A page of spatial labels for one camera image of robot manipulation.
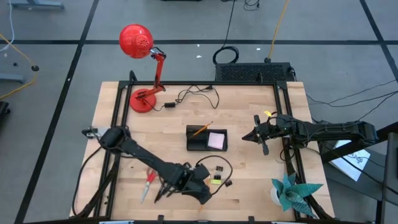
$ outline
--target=concrete floor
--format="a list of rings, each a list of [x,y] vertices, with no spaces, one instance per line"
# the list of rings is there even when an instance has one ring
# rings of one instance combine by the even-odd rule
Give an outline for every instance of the concrete floor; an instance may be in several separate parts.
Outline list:
[[[35,85],[9,98],[12,113],[1,125],[0,134],[0,217],[13,223],[42,148],[45,135],[77,44],[94,0],[64,1],[66,10],[13,10],[16,44],[40,66]],[[367,5],[384,40],[398,40],[395,0],[367,0]],[[7,0],[0,0],[0,32],[11,38]],[[87,40],[117,40],[120,30],[131,23],[147,26],[156,40],[224,39],[231,2],[164,2],[160,0],[100,0]],[[258,11],[244,11],[238,0],[229,39],[270,40],[283,8],[283,1],[261,0]],[[287,7],[277,39],[280,40],[377,40],[359,0],[295,0]],[[72,40],[58,44],[29,44],[28,40]],[[307,93],[330,101],[395,79],[380,45],[288,44],[276,45],[273,62],[290,62]],[[164,80],[214,80],[211,61],[220,44],[158,45],[167,53]],[[234,45],[239,62],[262,62],[270,45]],[[398,46],[388,45],[398,58]],[[225,52],[220,62],[233,57]],[[116,44],[86,44],[74,71],[68,95],[59,117],[49,153],[30,203],[25,222],[67,218],[86,139],[80,131],[91,124],[101,82],[125,80],[133,69],[139,80],[152,80],[155,62],[151,58],[132,60]],[[0,72],[21,73],[32,78],[24,59],[13,50],[0,53]],[[0,82],[0,95],[18,87]],[[391,83],[346,100],[352,103],[397,90]],[[347,108],[310,107],[315,119],[331,122],[356,120],[381,100]],[[377,128],[397,121],[398,96],[389,98],[363,120]],[[375,150],[385,152],[383,147]],[[337,218],[365,222],[374,219],[376,201],[332,181],[328,183]],[[398,209],[389,206],[387,220],[396,219]]]

